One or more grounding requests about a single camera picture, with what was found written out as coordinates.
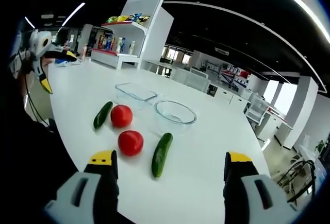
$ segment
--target cucumber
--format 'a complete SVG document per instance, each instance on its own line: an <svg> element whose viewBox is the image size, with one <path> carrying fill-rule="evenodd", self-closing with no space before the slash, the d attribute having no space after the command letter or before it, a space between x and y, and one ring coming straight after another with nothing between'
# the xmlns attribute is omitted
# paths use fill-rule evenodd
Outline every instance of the cucumber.
<svg viewBox="0 0 330 224"><path fill-rule="evenodd" d="M102 126L112 108L112 105L112 101L109 101L98 112L93 122L95 130L99 129Z"/></svg>
<svg viewBox="0 0 330 224"><path fill-rule="evenodd" d="M163 172L167 152L172 141L173 135L171 133L165 133L158 142L151 164L151 171L155 178L159 178Z"/></svg>

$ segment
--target tomato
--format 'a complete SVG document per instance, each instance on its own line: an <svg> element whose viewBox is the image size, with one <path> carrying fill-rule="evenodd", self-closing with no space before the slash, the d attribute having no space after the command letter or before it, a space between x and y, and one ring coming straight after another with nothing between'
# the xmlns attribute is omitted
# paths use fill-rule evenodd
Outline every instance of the tomato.
<svg viewBox="0 0 330 224"><path fill-rule="evenodd" d="M136 156L143 147L143 136L133 130L122 132L118 137L118 146L126 156Z"/></svg>
<svg viewBox="0 0 330 224"><path fill-rule="evenodd" d="M125 105L117 105L111 110L112 125L117 128L129 126L133 120L132 110Z"/></svg>

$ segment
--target ceiling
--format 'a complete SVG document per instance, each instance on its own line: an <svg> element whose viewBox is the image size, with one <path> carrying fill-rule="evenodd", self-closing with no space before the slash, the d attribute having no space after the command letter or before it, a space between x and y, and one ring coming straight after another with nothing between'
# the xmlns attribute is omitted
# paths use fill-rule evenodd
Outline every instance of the ceiling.
<svg viewBox="0 0 330 224"><path fill-rule="evenodd" d="M198 5L170 4L166 1L192 2ZM85 23L99 26L108 17L119 15L126 0L37 0L26 16L37 27L62 25L65 18L81 3L83 6L66 24L82 27ZM320 0L327 16L330 0ZM313 76L307 63L281 39L263 27L213 5L235 11L263 23L287 40L303 56L330 92L330 44L310 17L292 0L165 0L164 9L174 17L167 43L231 62L255 74L261 72L299 72ZM41 19L42 14L53 14L52 19ZM229 51L229 56L215 51L215 47ZM276 76L268 79L285 80ZM291 83L298 78L285 77Z"/></svg>

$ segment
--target snack package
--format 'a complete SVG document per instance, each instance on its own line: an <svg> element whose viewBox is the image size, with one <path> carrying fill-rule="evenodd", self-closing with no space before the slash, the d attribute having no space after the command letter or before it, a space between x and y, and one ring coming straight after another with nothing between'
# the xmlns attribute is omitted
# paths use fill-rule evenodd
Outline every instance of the snack package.
<svg viewBox="0 0 330 224"><path fill-rule="evenodd" d="M112 16L110 17L106 23L116 22L118 20L118 16Z"/></svg>
<svg viewBox="0 0 330 224"><path fill-rule="evenodd" d="M140 25L143 25L143 23L145 23L147 20L149 20L149 18L150 18L150 15L143 15L138 18L137 23L139 23Z"/></svg>
<svg viewBox="0 0 330 224"><path fill-rule="evenodd" d="M127 18L128 18L128 16L126 16L126 15L121 15L121 16L118 17L117 22L123 22L123 21L126 21Z"/></svg>
<svg viewBox="0 0 330 224"><path fill-rule="evenodd" d="M142 16L141 13L131 14L131 15L127 18L127 21L136 22L141 16Z"/></svg>

